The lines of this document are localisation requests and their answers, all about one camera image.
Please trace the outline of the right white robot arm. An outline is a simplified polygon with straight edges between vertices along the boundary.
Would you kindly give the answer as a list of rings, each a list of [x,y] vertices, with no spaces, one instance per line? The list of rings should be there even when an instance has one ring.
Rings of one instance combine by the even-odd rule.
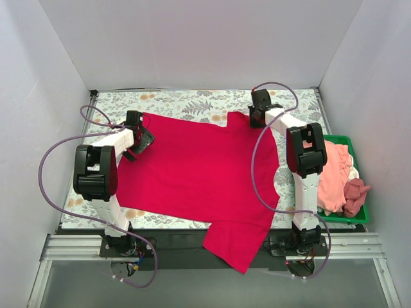
[[[268,209],[285,214],[263,201],[254,175],[255,158],[259,144],[269,129],[286,139],[286,162],[295,187],[295,210],[292,211],[291,249],[298,255],[307,254],[319,243],[321,227],[317,214],[320,175],[328,161],[322,127],[305,123],[290,114],[291,109],[273,104],[266,89],[252,89],[249,106],[250,126],[262,128],[251,158],[251,181],[258,200]]]

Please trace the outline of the magenta red t-shirt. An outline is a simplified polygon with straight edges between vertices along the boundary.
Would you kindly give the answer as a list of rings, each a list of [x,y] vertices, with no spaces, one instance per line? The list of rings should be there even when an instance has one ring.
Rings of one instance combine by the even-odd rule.
[[[251,128],[241,112],[229,112],[224,127],[153,114],[149,128],[155,142],[136,161],[119,163],[119,204],[209,223],[204,248],[246,273],[274,217],[251,181],[252,152],[262,130]],[[278,167],[275,139],[266,132],[254,175],[263,201],[273,208]]]

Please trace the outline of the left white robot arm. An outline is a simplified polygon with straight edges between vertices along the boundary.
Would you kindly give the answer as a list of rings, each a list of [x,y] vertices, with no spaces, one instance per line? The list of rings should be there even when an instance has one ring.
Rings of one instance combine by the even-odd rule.
[[[136,240],[125,234],[132,225],[126,218],[116,197],[118,189],[118,164],[121,158],[134,162],[155,137],[148,130],[145,119],[150,117],[129,110],[121,128],[93,144],[81,144],[74,158],[73,189],[89,201],[105,224],[105,236],[116,239],[114,248],[124,257],[131,256],[137,248]]]

